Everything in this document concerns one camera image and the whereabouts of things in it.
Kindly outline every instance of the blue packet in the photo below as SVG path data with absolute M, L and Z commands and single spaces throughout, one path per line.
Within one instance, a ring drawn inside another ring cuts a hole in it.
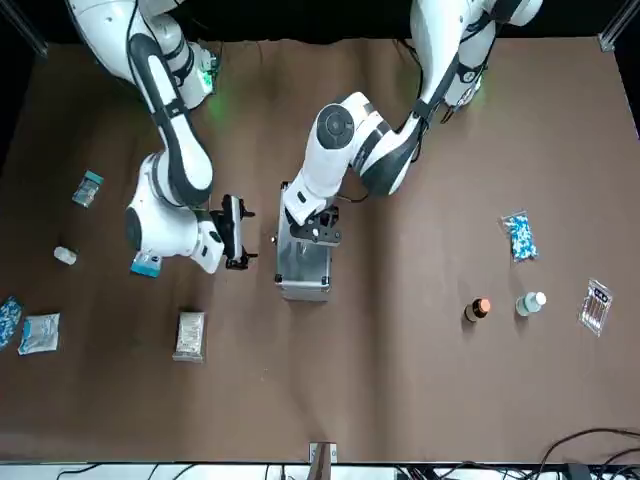
M 93 173 L 91 170 L 87 170 L 84 177 L 82 177 L 80 185 L 78 185 L 78 189 L 73 194 L 72 200 L 78 205 L 88 208 L 91 202 L 93 202 L 96 193 L 100 190 L 102 180 L 100 175 Z
M 503 217 L 502 225 L 511 237 L 511 255 L 514 261 L 521 262 L 538 257 L 538 248 L 533 241 L 533 233 L 526 211 L 523 210 Z
M 138 252 L 131 264 L 131 271 L 138 275 L 157 278 L 160 275 L 162 267 L 162 257 L 150 255 L 144 252 Z
M 0 306 L 0 350 L 6 347 L 16 331 L 22 315 L 22 307 L 16 297 L 9 297 Z

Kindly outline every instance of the white bottle cap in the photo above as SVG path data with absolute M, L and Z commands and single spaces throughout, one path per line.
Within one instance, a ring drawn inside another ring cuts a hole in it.
M 547 296 L 542 292 L 536 293 L 536 303 L 540 306 L 543 306 L 545 303 L 547 303 Z

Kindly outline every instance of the white packet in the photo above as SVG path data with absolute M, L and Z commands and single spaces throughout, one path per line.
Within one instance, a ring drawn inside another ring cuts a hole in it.
M 178 340 L 173 359 L 196 363 L 204 362 L 204 313 L 180 313 Z
M 29 316 L 22 327 L 22 342 L 18 347 L 20 355 L 49 352 L 58 348 L 59 313 Z

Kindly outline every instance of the black cable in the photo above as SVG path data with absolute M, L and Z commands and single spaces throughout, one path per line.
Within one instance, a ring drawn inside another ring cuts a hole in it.
M 129 17 L 129 25 L 127 26 L 127 35 L 125 37 L 126 43 L 126 51 L 127 51 L 127 63 L 129 65 L 129 73 L 131 73 L 131 80 L 138 89 L 140 86 L 138 85 L 138 81 L 136 80 L 136 76 L 133 73 L 133 65 L 131 64 L 131 46 L 129 45 L 129 37 L 131 36 L 131 26 L 133 25 L 133 19 L 136 16 L 136 11 L 138 10 L 138 0 L 133 4 L 133 10 L 131 10 L 131 16 Z
M 405 472 L 404 470 L 402 470 L 402 468 L 400 468 L 399 465 L 394 465 L 393 466 L 396 470 L 398 470 L 403 477 L 407 477 L 409 479 L 411 479 L 411 474 L 409 473 L 409 470 L 407 469 L 407 471 Z
M 618 475 L 622 475 L 624 477 L 624 475 L 622 474 L 622 472 L 624 472 L 625 470 L 630 470 L 632 468 L 638 468 L 639 465 L 625 465 L 624 467 L 619 468 L 618 470 L 616 470 L 615 472 L 613 472 L 611 474 L 611 478 L 609 480 L 615 480 L 615 478 Z
M 604 471 L 607 469 L 607 466 L 613 463 L 614 461 L 616 461 L 618 458 L 629 455 L 630 453 L 637 453 L 637 452 L 640 452 L 640 448 L 627 448 L 626 450 L 622 450 L 621 452 L 618 452 L 615 455 L 609 457 L 607 461 L 604 462 L 600 467 L 600 471 L 598 472 L 598 476 L 596 477 L 596 480 L 601 480 L 602 475 L 604 474 Z
M 418 94 L 416 95 L 416 98 L 420 98 L 420 94 L 422 93 L 422 86 L 424 84 L 424 72 L 422 71 L 422 65 L 420 65 L 420 60 L 418 59 L 418 54 L 416 52 L 416 49 L 414 47 L 412 47 L 411 45 L 409 45 L 406 40 L 399 39 L 398 42 L 404 48 L 407 49 L 407 51 L 411 55 L 411 58 L 413 58 L 413 61 L 416 62 L 416 65 L 418 65 L 418 68 L 420 69 L 420 81 L 418 82 Z M 416 147 L 416 153 L 415 153 L 415 156 L 413 157 L 413 159 L 411 160 L 411 163 L 417 162 L 418 158 L 420 158 L 420 154 L 422 153 L 422 139 L 424 138 L 424 134 L 427 133 L 427 130 L 429 129 L 429 125 L 427 124 L 427 121 L 424 118 L 421 118 L 420 121 L 418 122 L 418 127 L 417 128 L 419 129 L 418 135 L 419 135 L 420 138 L 418 139 L 418 145 Z
M 484 465 L 484 464 L 482 464 L 482 463 L 476 463 L 476 462 L 471 462 L 471 461 L 465 461 L 465 462 L 462 462 L 462 463 L 460 463 L 460 464 L 456 465 L 455 467 L 451 468 L 451 469 L 450 469 L 448 472 L 446 472 L 444 475 L 440 475 L 440 479 L 441 479 L 441 480 L 445 480 L 445 479 L 446 479 L 449 475 L 451 475 L 453 472 L 455 472 L 456 470 L 459 470 L 460 468 L 463 468 L 463 467 L 465 467 L 465 466 L 467 466 L 467 465 L 471 465 L 471 466 L 473 466 L 473 467 L 481 468 L 481 469 L 484 469 L 484 470 L 493 470 L 493 471 L 496 471 L 496 472 L 504 473 L 504 474 L 506 474 L 506 476 L 508 476 L 508 477 L 510 477 L 510 478 L 515 478 L 515 479 L 517 479 L 517 480 L 523 480 L 524 478 L 526 478 L 525 473 L 524 473 L 522 470 L 519 470 L 519 469 L 517 469 L 517 468 L 506 468 L 506 467 L 505 467 L 505 468 L 501 468 L 501 467 L 492 467 L 492 466 L 490 466 L 490 465 Z M 524 475 L 524 476 L 522 476 L 522 477 L 516 477 L 515 475 L 512 475 L 511 473 L 509 473 L 510 471 L 520 473 L 520 474 L 522 474 L 522 475 Z
M 191 470 L 193 467 L 197 466 L 197 463 L 194 463 L 192 465 L 189 465 L 187 468 L 183 469 L 180 471 L 180 473 L 178 473 L 178 475 L 176 475 L 175 477 L 173 477 L 171 480 L 178 480 L 178 478 L 180 478 L 182 476 L 183 473 L 186 473 L 188 470 Z
M 546 465 L 547 460 L 549 459 L 549 456 L 551 455 L 551 453 L 556 448 L 558 448 L 563 443 L 566 443 L 566 442 L 569 442 L 569 441 L 573 440 L 574 438 L 582 437 L 584 435 L 590 435 L 592 433 L 613 433 L 615 435 L 621 435 L 621 436 L 624 436 L 624 437 L 640 438 L 640 433 L 634 432 L 632 430 L 626 430 L 624 428 L 589 428 L 587 430 L 581 430 L 581 431 L 579 431 L 577 433 L 568 435 L 568 436 L 558 440 L 554 444 L 552 444 L 547 449 L 547 451 L 545 452 L 544 456 L 542 457 L 542 461 L 540 462 L 540 466 L 538 467 L 538 469 L 536 471 L 533 471 L 533 472 L 525 475 L 522 480 L 529 480 L 530 478 L 533 478 L 534 476 L 535 476 L 535 479 L 538 480 L 538 478 L 540 477 L 540 474 L 544 470 L 544 466 Z
M 156 464 L 156 465 L 153 467 L 153 470 L 151 470 L 151 473 L 150 473 L 150 474 L 149 474 L 149 476 L 147 477 L 147 480 L 151 480 L 151 477 L 153 477 L 153 474 L 156 472 L 156 470 L 158 469 L 158 467 L 159 467 L 159 466 L 160 466 L 159 464 Z
M 63 470 L 62 472 L 60 472 L 58 474 L 58 476 L 56 477 L 56 480 L 60 480 L 60 477 L 62 475 L 78 475 L 79 473 L 84 473 L 84 472 L 88 472 L 89 470 L 93 470 L 94 468 L 98 468 L 100 465 L 102 465 L 101 463 L 94 463 L 93 465 L 90 465 L 86 468 L 82 468 L 80 470 Z
M 336 198 L 340 199 L 340 200 L 344 200 L 345 202 L 349 202 L 349 203 L 362 203 L 364 202 L 367 198 L 369 198 L 369 194 L 367 193 L 364 197 L 361 198 L 350 198 L 350 197 L 346 197 L 344 195 L 336 195 Z

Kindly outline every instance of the small box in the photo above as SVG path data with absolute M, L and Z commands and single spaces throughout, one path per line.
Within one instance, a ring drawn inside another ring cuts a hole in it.
M 331 249 L 291 236 L 280 192 L 275 283 L 287 300 L 326 302 L 331 290 Z
M 204 315 L 203 312 L 180 313 L 174 360 L 204 362 Z

